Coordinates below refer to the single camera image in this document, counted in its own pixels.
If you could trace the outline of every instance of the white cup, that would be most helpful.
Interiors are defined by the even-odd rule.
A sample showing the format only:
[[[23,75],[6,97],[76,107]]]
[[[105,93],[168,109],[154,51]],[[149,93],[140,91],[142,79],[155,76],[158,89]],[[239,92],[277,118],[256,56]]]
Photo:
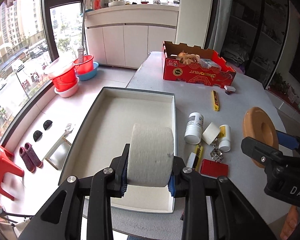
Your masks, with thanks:
[[[219,133],[220,128],[216,126],[214,122],[211,122],[202,133],[202,140],[204,140],[207,144],[210,145]]]
[[[230,138],[231,128],[227,124],[220,126],[219,133],[219,150],[222,152],[230,151],[231,138]]]

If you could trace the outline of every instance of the white pillar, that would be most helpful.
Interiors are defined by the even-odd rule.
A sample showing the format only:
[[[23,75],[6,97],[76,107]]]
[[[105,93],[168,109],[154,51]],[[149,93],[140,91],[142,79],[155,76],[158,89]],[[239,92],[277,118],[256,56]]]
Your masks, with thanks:
[[[212,0],[180,0],[176,43],[203,47]]]

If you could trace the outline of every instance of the cardboard box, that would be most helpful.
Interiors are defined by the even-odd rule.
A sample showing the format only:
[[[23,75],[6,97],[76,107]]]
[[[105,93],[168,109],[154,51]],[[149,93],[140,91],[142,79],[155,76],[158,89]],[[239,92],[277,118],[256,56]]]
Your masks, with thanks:
[[[224,86],[230,86],[235,77],[235,70],[227,66],[226,61],[219,57],[213,49],[201,49],[199,46],[189,47],[184,43],[173,44],[171,41],[164,41],[162,49],[164,80],[202,83],[206,86],[218,85],[224,88]],[[184,58],[180,59],[176,56],[181,52],[197,56],[184,60]],[[218,67],[204,68],[198,62],[198,58],[211,59],[221,69]]]

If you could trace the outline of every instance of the gray countertop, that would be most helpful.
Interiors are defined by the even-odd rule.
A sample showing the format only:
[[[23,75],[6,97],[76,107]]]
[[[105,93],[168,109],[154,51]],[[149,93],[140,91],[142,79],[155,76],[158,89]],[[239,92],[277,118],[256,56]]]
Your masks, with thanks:
[[[223,163],[229,165],[228,177],[250,201],[262,218],[271,223],[282,217],[290,205],[276,200],[264,193],[266,174],[241,151],[243,139],[242,120],[248,109],[253,106],[262,108],[271,118],[277,130],[285,132],[283,123],[275,107],[266,95],[261,83],[237,73],[232,86],[236,93],[227,95],[224,89],[202,84],[165,81],[162,79],[161,52],[152,52],[138,69],[128,84],[128,88],[164,91],[174,93],[177,118],[177,155],[187,160],[194,146],[185,143],[183,136],[190,113],[199,112],[204,117],[204,129],[215,122],[231,127],[231,150],[224,154]],[[218,93],[220,111],[212,109],[211,91]],[[210,159],[211,146],[205,145],[203,157]],[[280,150],[292,156],[292,151],[281,147]],[[113,229],[129,235],[152,239],[181,239],[182,221],[180,216],[184,199],[176,199],[173,214],[148,214],[112,208]]]

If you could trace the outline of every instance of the human hand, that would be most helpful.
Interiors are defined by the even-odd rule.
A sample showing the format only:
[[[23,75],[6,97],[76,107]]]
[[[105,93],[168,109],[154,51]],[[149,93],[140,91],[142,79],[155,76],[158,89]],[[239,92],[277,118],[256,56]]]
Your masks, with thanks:
[[[286,221],[284,222],[283,228],[281,230],[280,238],[282,240],[287,240],[287,238],[292,234],[293,230],[296,228],[298,223],[299,213],[296,206],[291,206]]]

